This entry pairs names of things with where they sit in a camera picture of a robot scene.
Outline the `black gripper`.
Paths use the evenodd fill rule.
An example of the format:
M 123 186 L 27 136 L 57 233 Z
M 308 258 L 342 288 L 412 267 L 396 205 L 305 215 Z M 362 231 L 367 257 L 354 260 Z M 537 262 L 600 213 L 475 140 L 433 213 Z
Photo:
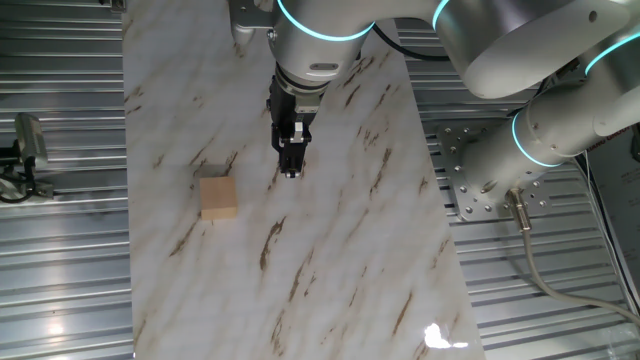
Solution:
M 320 107 L 320 94 L 300 92 L 274 75 L 266 101 L 271 115 L 271 144 L 280 155 L 280 171 L 287 178 L 301 175 L 310 126 Z

